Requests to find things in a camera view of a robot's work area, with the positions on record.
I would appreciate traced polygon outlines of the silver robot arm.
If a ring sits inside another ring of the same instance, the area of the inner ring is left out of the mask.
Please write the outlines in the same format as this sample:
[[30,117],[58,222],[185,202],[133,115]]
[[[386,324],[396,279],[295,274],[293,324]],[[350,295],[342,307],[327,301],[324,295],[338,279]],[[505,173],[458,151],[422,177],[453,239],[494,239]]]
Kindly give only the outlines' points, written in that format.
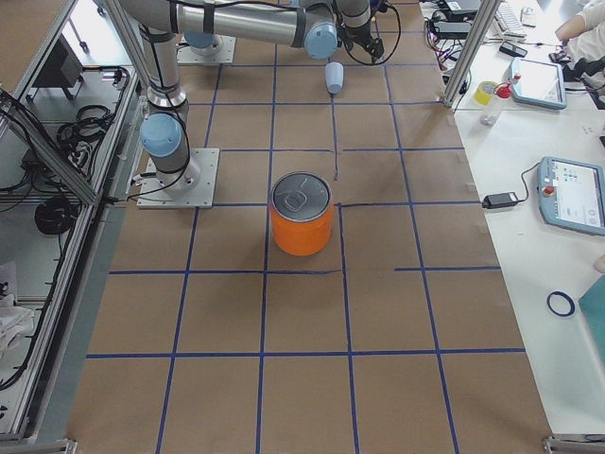
[[215,55],[223,46],[222,39],[216,34],[187,30],[183,33],[183,38],[192,51],[201,56]]
[[372,62],[384,55],[381,39],[372,34],[375,9],[369,1],[107,1],[104,8],[116,8],[138,25],[140,37],[127,50],[140,58],[136,68],[147,77],[148,116],[140,140],[155,166],[156,184],[139,196],[155,203],[215,186],[189,145],[178,37],[199,35],[204,46],[217,36],[287,45],[315,60],[331,58],[340,46],[359,46]]

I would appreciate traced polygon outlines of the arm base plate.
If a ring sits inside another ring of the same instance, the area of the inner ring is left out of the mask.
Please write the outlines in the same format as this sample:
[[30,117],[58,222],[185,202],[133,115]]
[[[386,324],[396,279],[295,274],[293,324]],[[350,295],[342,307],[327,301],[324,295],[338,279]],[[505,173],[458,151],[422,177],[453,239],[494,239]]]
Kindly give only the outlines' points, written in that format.
[[177,60],[180,65],[211,66],[233,62],[236,38],[214,35],[200,38],[183,34],[177,46]]
[[184,175],[159,173],[145,179],[136,205],[141,209],[212,208],[218,164],[218,148],[192,148]]

